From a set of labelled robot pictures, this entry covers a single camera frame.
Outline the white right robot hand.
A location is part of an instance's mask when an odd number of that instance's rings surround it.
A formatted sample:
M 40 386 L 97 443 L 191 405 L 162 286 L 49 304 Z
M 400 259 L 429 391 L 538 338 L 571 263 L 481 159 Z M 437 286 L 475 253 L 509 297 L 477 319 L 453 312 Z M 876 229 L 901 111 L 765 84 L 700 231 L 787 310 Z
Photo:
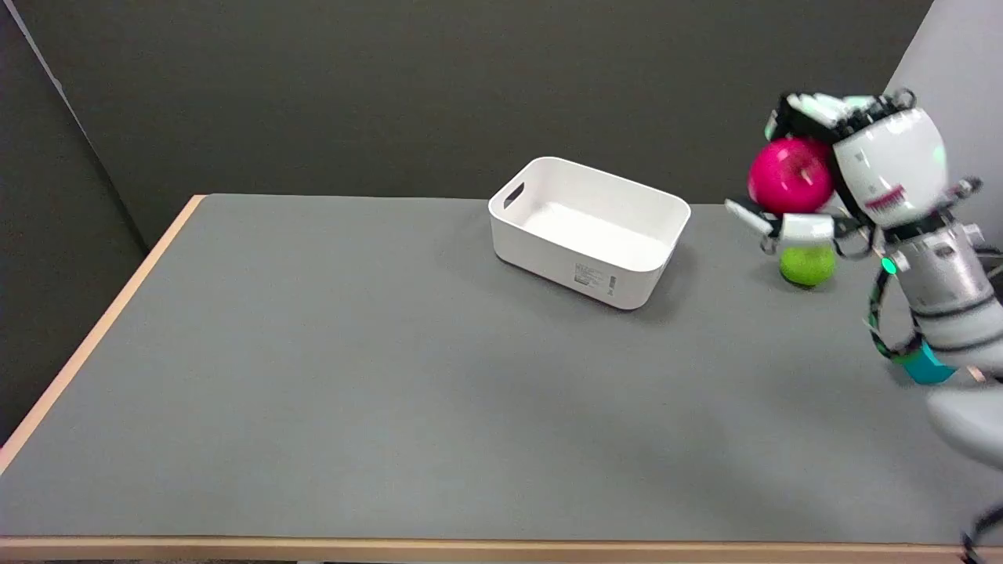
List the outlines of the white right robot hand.
M 782 92 L 764 128 L 785 154 L 785 168 L 818 172 L 846 207 L 846 215 L 771 211 L 762 198 L 728 199 L 725 208 L 775 246 L 835 244 L 864 230 L 874 235 L 950 210 L 983 186 L 965 176 L 950 182 L 946 149 L 937 125 L 909 89 L 877 96 L 835 97 Z

